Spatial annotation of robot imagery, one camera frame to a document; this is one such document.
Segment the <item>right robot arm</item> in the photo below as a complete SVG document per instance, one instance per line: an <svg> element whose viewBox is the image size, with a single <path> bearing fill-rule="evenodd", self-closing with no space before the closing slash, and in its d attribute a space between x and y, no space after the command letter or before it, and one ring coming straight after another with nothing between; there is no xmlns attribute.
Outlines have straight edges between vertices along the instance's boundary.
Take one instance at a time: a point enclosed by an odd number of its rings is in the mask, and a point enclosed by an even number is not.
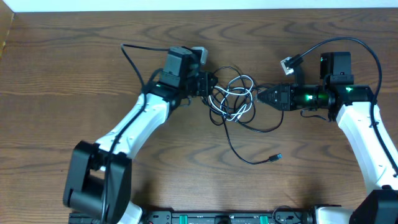
<svg viewBox="0 0 398 224"><path fill-rule="evenodd" d="M320 57L322 85L306 85L297 63L281 61L295 75L293 84L279 84L261 92L260 102L279 111L327 109L328 118L344 132L360 166L367 196L353 210L339 205L316 205L302 223L397 223L397 149L389 137L374 93L354 84L349 52L327 52Z"/></svg>

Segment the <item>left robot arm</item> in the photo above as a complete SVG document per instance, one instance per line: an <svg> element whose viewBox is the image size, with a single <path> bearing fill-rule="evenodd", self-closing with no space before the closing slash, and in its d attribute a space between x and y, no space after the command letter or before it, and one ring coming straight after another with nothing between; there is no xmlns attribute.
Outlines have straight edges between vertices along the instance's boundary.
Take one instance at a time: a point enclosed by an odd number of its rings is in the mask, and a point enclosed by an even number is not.
<svg viewBox="0 0 398 224"><path fill-rule="evenodd" d="M142 82L130 112L94 143L73 149L63 193L64 206L100 223L139 223L143 209L131 202L132 162L150 135L182 100L207 97L218 79L202 70L204 47L170 47L165 65Z"/></svg>

